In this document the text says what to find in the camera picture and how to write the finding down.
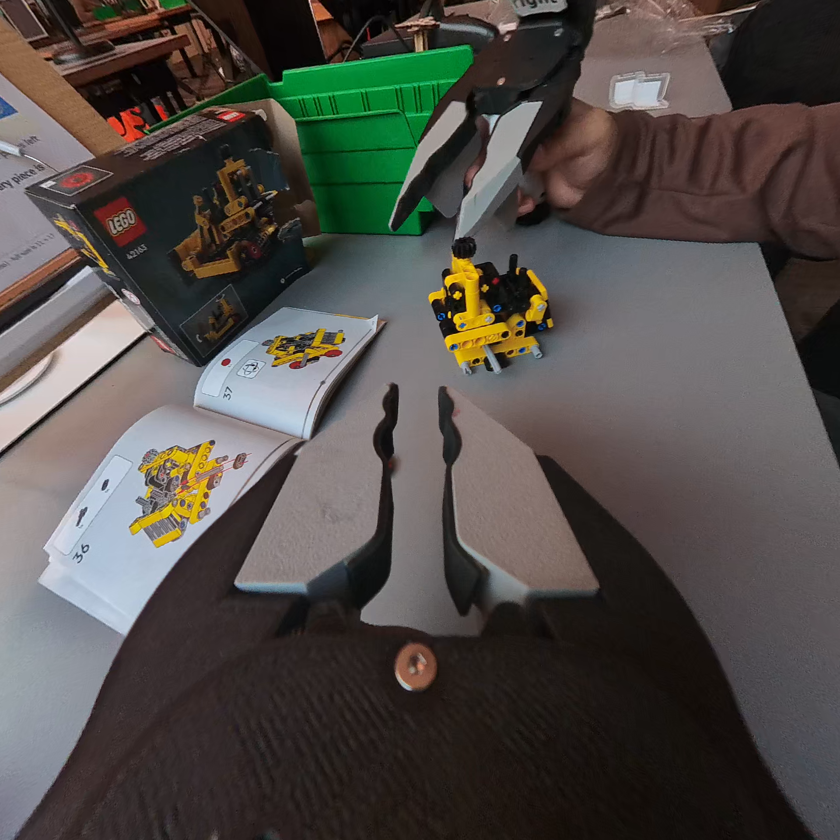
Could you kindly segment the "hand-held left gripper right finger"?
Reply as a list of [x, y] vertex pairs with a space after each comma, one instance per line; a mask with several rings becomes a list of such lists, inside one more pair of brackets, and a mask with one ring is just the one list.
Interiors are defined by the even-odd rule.
[[534, 451], [444, 385], [437, 415], [444, 577], [458, 614], [595, 596], [599, 581]]

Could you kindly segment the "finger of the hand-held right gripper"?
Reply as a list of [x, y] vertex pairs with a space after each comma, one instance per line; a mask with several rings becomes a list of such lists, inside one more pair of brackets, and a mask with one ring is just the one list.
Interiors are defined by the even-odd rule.
[[445, 217], [455, 216], [464, 197], [466, 170], [478, 155], [476, 116], [465, 101], [450, 101], [433, 113], [398, 193], [389, 228], [395, 232], [426, 198]]
[[519, 152], [542, 103], [523, 101], [500, 115], [485, 144], [480, 143], [476, 117], [466, 103], [455, 101], [454, 105], [465, 117], [464, 128], [471, 129], [467, 145], [454, 163], [455, 238], [461, 239], [473, 236], [522, 183], [524, 168]]

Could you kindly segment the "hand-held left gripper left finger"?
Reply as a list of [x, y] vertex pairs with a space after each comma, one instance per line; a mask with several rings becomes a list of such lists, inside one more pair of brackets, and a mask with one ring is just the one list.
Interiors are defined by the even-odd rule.
[[389, 383], [312, 437], [235, 578], [241, 592], [303, 596], [360, 612], [392, 569], [393, 432]]

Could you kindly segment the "yellow black lego model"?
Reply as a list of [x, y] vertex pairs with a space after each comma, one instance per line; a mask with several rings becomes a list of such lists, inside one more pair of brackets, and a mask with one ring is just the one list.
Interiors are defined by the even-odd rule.
[[474, 257], [454, 259], [451, 250], [442, 285], [427, 298], [447, 351], [465, 375], [479, 368], [499, 374], [512, 359], [540, 360], [538, 336], [553, 328], [546, 286], [516, 254], [505, 271]]

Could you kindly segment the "person's right forearm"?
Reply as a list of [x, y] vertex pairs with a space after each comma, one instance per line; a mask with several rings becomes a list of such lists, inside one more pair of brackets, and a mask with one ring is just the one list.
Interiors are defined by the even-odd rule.
[[839, 256], [839, 104], [704, 118], [620, 112], [604, 172], [565, 214], [602, 235]]

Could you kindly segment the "lego instruction booklet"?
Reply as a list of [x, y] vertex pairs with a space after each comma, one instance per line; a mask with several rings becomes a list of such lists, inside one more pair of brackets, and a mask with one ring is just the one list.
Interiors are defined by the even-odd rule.
[[125, 635], [173, 565], [315, 433], [386, 321], [281, 308], [203, 368], [191, 407], [115, 443], [45, 545], [40, 586]]

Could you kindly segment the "dark lego box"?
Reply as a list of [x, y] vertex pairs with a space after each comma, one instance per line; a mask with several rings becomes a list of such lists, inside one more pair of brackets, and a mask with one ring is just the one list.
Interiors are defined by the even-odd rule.
[[310, 270], [296, 124], [215, 104], [26, 187], [163, 351], [205, 366]]

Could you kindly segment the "person's right hand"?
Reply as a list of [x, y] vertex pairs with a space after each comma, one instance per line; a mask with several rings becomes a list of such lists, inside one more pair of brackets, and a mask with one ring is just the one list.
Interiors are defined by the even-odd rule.
[[618, 141], [615, 117], [573, 98], [570, 111], [535, 151], [528, 173], [552, 209], [572, 209], [610, 163]]

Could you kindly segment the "green plastic bin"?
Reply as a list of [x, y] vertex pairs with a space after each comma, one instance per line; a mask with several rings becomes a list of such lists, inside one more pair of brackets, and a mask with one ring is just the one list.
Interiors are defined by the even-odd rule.
[[278, 202], [280, 219], [301, 218], [303, 235], [389, 235], [396, 198], [429, 117], [473, 63], [461, 45], [260, 75], [175, 117], [212, 106], [264, 111], [297, 204]]

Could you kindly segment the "black device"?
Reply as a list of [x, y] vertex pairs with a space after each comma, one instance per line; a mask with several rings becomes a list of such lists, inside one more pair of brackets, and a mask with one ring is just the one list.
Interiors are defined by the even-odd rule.
[[[474, 52], [480, 52], [499, 36], [499, 29], [493, 24], [468, 15], [443, 17], [437, 26], [429, 29], [425, 35], [426, 49], [448, 49], [468, 46]], [[409, 34], [407, 29], [388, 29], [383, 34], [365, 41], [360, 46], [363, 59], [398, 56], [415, 52], [415, 42], [419, 37]]]

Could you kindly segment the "small clear plastic bag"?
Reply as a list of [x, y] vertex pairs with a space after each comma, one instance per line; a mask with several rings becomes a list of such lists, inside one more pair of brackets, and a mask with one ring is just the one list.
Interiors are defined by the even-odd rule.
[[610, 80], [608, 106], [613, 111], [657, 111], [669, 108], [666, 98], [670, 73], [639, 70], [614, 75]]

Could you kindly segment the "crumpled clear plastic wrap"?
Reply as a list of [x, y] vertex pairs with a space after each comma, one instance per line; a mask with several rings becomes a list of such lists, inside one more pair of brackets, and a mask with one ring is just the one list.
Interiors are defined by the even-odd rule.
[[598, 3], [597, 19], [606, 12], [629, 14], [669, 43], [729, 35], [739, 24], [728, 14], [706, 13], [693, 1], [606, 1]]

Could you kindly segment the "person's dark clothed body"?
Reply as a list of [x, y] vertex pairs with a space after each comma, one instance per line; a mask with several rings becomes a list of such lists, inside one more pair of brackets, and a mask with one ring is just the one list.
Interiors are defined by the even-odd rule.
[[[720, 73], [733, 110], [838, 102], [839, 1], [762, 2], [738, 27]], [[773, 279], [800, 256], [780, 245], [760, 247]], [[838, 301], [797, 347], [811, 386], [838, 399]]]

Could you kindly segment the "silver monitor stand base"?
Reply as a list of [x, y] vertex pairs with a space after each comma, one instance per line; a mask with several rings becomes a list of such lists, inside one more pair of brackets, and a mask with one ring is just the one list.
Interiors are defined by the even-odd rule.
[[1, 451], [145, 337], [146, 331], [120, 304], [101, 311], [2, 391]]

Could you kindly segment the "orange black object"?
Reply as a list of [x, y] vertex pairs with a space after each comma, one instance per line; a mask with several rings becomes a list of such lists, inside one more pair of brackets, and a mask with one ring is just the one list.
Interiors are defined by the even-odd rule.
[[142, 103], [107, 117], [109, 126], [126, 142], [141, 140], [152, 128], [168, 120], [171, 114], [159, 101]]

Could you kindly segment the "wooden table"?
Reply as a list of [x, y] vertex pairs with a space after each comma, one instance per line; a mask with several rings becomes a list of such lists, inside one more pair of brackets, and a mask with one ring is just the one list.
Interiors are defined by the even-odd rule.
[[58, 74], [71, 85], [79, 88], [133, 70], [157, 60], [167, 60], [171, 54], [182, 54], [191, 41], [186, 34], [164, 35], [124, 44], [115, 44], [113, 38], [137, 35], [136, 31], [97, 31], [84, 35], [81, 28], [70, 20], [69, 2], [41, 2], [64, 39], [50, 47], [38, 50]]

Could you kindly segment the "brown cardboard box with label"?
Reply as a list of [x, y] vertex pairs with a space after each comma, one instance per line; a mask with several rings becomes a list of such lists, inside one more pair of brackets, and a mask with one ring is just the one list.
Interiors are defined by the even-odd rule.
[[25, 188], [124, 144], [80, 93], [1, 23], [1, 290], [68, 246]]

